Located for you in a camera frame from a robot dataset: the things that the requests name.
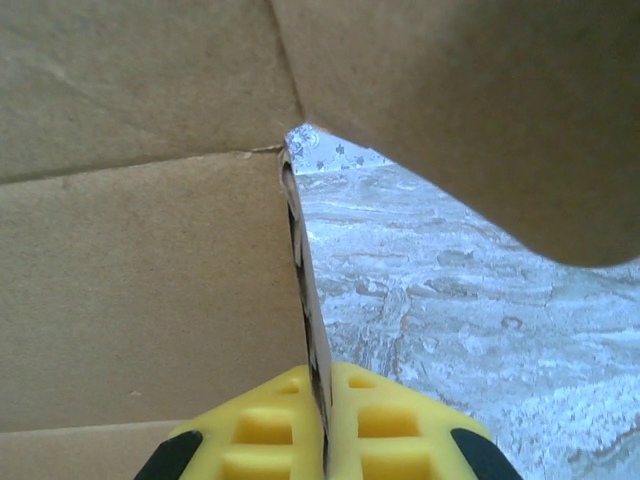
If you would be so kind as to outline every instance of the gray marble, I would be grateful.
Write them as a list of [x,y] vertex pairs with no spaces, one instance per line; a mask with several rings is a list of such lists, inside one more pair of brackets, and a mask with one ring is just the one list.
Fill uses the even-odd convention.
[[309,131],[298,182],[334,359],[474,416],[525,478],[640,478],[640,262],[555,264]]

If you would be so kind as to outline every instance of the brown cardboard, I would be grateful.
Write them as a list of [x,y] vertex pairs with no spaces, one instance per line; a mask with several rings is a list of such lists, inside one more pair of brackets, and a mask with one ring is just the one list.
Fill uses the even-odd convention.
[[162,422],[307,360],[277,159],[304,120],[556,260],[640,254],[640,7],[614,3],[5,2],[2,477],[131,478]]

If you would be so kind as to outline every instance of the black grip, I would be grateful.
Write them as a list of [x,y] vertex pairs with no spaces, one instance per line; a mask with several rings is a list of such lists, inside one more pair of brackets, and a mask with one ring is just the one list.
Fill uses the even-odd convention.
[[201,443],[202,434],[195,430],[162,442],[134,480],[180,480]]
[[451,436],[478,480],[522,480],[497,445],[482,435],[456,428]]

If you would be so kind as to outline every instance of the marble countertop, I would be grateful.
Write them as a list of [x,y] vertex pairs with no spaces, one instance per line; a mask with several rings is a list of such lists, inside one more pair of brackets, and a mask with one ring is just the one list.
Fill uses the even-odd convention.
[[335,360],[474,416],[525,478],[636,478],[640,262],[555,264],[375,152],[289,144]]

